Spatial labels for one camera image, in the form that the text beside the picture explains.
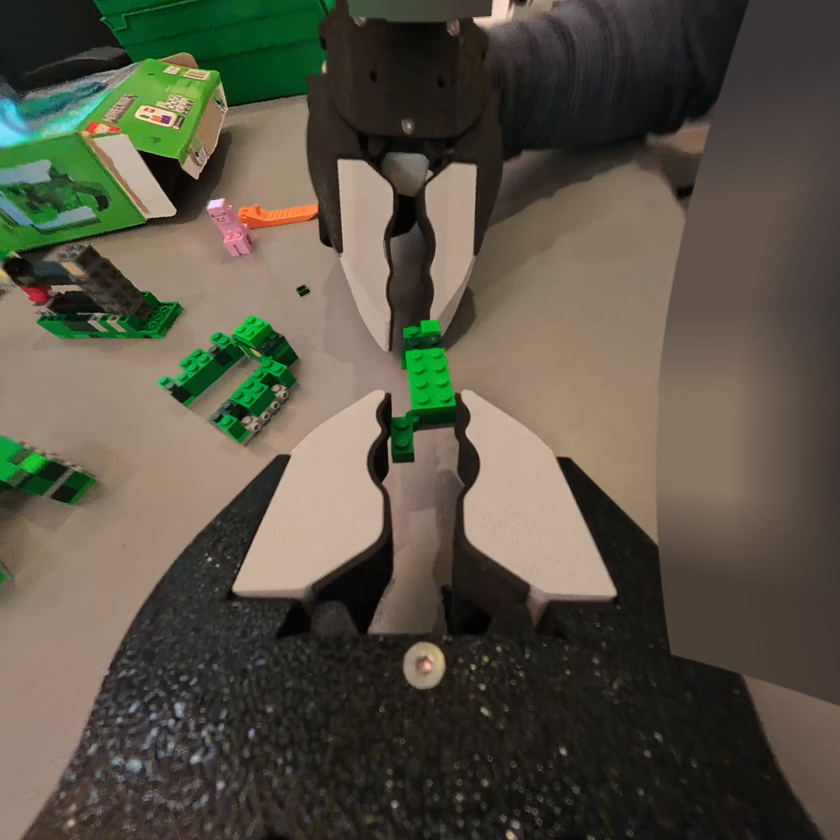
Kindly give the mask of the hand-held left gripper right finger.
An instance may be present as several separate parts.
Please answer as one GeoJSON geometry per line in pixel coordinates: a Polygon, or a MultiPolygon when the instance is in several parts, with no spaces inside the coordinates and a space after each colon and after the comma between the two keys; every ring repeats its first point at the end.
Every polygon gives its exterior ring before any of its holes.
{"type": "Polygon", "coordinates": [[[537,626],[554,604],[614,603],[616,584],[551,447],[472,390],[457,396],[455,435],[458,607],[489,619],[520,607],[537,626]]]}

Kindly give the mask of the green checkered brick assembly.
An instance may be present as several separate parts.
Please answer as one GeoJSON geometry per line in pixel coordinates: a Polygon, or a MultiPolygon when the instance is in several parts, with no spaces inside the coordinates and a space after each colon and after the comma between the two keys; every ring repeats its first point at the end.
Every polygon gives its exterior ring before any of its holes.
{"type": "Polygon", "coordinates": [[[1,493],[10,490],[75,506],[97,484],[95,476],[57,455],[1,436],[1,493]]]}

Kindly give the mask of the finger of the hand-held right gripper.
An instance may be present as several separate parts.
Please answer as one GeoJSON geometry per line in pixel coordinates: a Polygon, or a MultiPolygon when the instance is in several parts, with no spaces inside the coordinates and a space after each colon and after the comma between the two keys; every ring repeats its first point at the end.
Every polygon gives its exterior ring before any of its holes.
{"type": "Polygon", "coordinates": [[[427,179],[420,193],[425,243],[421,310],[442,335],[451,325],[473,270],[477,167],[451,163],[427,179]]]}
{"type": "Polygon", "coordinates": [[[339,159],[341,250],[339,262],[355,306],[373,340],[392,348],[390,240],[396,217],[394,185],[364,160],[339,159]]]}

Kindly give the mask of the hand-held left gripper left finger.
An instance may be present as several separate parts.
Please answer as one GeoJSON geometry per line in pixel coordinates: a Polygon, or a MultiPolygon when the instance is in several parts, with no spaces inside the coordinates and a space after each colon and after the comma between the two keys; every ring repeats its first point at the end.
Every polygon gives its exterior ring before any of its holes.
{"type": "Polygon", "coordinates": [[[343,604],[367,634],[392,580],[392,396],[374,390],[289,454],[232,586],[241,599],[286,600],[313,614],[343,604]]]}

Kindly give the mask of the pink brick pig figure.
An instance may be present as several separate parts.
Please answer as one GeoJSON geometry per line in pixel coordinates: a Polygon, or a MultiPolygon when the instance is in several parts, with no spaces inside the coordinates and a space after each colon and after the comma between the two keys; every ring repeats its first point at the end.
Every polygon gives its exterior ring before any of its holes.
{"type": "Polygon", "coordinates": [[[239,257],[251,253],[254,240],[250,229],[227,199],[216,198],[209,201],[206,212],[222,234],[224,246],[230,255],[239,257]]]}

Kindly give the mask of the green toy set box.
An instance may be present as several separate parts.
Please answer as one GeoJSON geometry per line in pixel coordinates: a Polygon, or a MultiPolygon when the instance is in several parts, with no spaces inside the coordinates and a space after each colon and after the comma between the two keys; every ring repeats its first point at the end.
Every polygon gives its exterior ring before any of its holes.
{"type": "Polygon", "coordinates": [[[2,91],[2,249],[173,217],[213,156],[227,111],[219,73],[188,54],[24,96],[2,91]]]}

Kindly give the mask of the grey tower brick assembly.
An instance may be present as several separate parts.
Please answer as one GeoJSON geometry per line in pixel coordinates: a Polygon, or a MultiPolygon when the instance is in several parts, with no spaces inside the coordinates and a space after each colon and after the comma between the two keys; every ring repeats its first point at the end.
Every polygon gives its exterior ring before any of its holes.
{"type": "Polygon", "coordinates": [[[183,312],[137,288],[87,241],[34,259],[2,250],[2,283],[23,292],[38,326],[67,340],[160,340],[183,312]]]}

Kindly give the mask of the green stacked storage bins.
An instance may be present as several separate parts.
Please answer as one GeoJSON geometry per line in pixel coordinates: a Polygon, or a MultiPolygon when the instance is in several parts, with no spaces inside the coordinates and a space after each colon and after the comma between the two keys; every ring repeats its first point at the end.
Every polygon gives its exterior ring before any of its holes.
{"type": "Polygon", "coordinates": [[[97,1],[133,60],[191,55],[219,73],[231,106],[305,95],[333,1],[97,1]]]}

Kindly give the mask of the green and grey brick assembly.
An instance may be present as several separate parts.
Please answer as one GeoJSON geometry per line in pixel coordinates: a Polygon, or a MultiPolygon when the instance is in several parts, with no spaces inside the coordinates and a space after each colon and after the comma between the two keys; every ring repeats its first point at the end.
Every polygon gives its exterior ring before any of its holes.
{"type": "Polygon", "coordinates": [[[391,420],[391,455],[395,464],[414,462],[417,430],[450,427],[455,423],[455,388],[438,320],[423,320],[419,325],[404,328],[402,369],[407,377],[411,406],[406,414],[391,420]]]}

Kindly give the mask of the green u-shaped brick assembly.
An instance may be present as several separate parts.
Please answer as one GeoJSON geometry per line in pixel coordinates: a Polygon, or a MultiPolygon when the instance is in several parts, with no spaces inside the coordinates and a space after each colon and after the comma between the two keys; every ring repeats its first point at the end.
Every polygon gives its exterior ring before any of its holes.
{"type": "Polygon", "coordinates": [[[163,376],[157,385],[189,407],[223,380],[242,361],[255,369],[209,417],[220,433],[246,446],[287,403],[298,380],[292,366],[298,354],[288,339],[267,321],[247,317],[231,334],[216,332],[207,349],[197,349],[179,363],[177,376],[163,376]]]}

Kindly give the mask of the person's right forearm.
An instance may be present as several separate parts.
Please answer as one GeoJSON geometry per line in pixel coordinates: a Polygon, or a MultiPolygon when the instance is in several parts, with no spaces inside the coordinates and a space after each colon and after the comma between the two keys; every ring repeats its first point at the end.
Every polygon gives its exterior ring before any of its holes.
{"type": "Polygon", "coordinates": [[[562,1],[488,30],[502,153],[671,134],[721,93],[748,1],[562,1]]]}

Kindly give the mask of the black office chair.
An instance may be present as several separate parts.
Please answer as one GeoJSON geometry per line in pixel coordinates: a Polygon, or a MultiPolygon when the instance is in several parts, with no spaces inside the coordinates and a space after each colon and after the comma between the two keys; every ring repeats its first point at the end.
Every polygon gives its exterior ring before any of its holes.
{"type": "Polygon", "coordinates": [[[28,76],[78,56],[111,59],[124,67],[131,58],[92,1],[2,1],[1,75],[16,91],[30,89],[28,76]]]}

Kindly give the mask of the orange brick separator tool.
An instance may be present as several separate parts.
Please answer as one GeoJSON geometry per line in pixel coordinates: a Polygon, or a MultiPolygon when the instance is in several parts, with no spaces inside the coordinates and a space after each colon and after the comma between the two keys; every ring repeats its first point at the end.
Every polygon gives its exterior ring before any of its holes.
{"type": "Polygon", "coordinates": [[[238,219],[249,229],[275,228],[310,222],[319,215],[319,205],[309,204],[275,210],[265,210],[259,205],[242,206],[238,219]]]}

